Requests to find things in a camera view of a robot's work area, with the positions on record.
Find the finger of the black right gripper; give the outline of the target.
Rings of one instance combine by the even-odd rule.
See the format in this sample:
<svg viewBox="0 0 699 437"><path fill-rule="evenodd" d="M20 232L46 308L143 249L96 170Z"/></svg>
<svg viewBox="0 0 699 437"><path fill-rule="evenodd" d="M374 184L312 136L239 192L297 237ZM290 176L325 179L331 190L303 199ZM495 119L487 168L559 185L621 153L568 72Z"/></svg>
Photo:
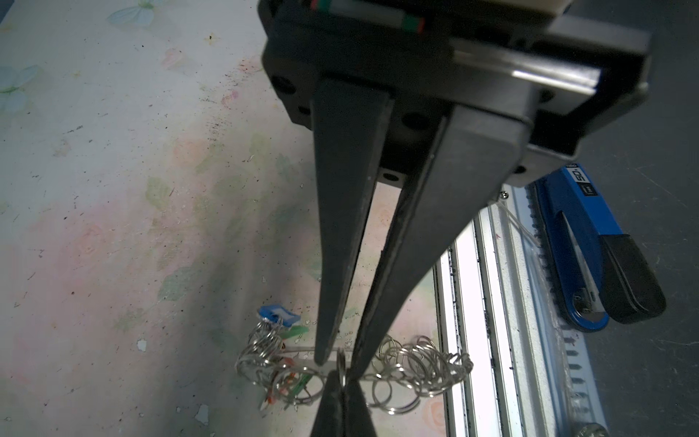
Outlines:
<svg viewBox="0 0 699 437"><path fill-rule="evenodd" d="M391 120L387 91L324 78L311 102L321 283L314 360L331 356L350 294Z"/></svg>

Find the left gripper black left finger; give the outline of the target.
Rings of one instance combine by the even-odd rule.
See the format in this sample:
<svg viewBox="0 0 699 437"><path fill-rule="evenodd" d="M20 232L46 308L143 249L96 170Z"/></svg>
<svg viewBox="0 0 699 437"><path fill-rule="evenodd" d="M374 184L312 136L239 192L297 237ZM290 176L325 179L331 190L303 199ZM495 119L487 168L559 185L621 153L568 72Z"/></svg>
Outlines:
<svg viewBox="0 0 699 437"><path fill-rule="evenodd" d="M325 383L311 437L342 437L344 435L344 400L340 373L331 371Z"/></svg>

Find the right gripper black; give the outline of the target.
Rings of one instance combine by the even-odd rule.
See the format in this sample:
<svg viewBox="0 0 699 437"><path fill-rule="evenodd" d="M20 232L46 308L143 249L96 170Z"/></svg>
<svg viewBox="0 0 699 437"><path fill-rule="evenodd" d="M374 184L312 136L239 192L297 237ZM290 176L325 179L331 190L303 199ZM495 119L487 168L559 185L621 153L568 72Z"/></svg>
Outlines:
<svg viewBox="0 0 699 437"><path fill-rule="evenodd" d="M585 136L648 92L651 35L567 9L262 1L258 16L263 67L317 147L362 133L398 185L431 146L400 195L351 379L364 375L412 290L512 173L510 184L526 185L575 161Z"/></svg>

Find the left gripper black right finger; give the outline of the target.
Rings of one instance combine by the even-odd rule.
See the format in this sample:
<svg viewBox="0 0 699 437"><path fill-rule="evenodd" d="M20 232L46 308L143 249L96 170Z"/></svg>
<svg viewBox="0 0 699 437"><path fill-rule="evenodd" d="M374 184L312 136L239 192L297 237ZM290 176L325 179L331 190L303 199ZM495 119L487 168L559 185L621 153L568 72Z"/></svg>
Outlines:
<svg viewBox="0 0 699 437"><path fill-rule="evenodd" d="M343 400L343 435L345 437L376 437L377 433L371 420L360 383L348 380Z"/></svg>

